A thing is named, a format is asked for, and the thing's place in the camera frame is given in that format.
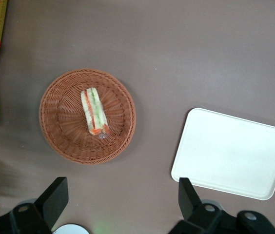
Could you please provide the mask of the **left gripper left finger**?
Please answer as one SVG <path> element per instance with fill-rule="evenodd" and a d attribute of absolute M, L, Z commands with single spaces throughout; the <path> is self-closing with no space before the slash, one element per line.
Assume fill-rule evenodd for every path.
<path fill-rule="evenodd" d="M 9 219 L 13 234 L 51 234 L 68 204 L 68 181 L 58 177 L 33 203 L 16 206 Z"/>

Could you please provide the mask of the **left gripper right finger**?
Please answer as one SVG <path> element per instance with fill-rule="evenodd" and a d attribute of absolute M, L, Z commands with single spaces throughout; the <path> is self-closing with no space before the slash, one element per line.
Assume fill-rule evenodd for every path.
<path fill-rule="evenodd" d="M 171 234 L 236 234 L 236 218 L 218 205 L 202 202 L 188 178 L 179 179 L 178 204 L 183 215 Z"/>

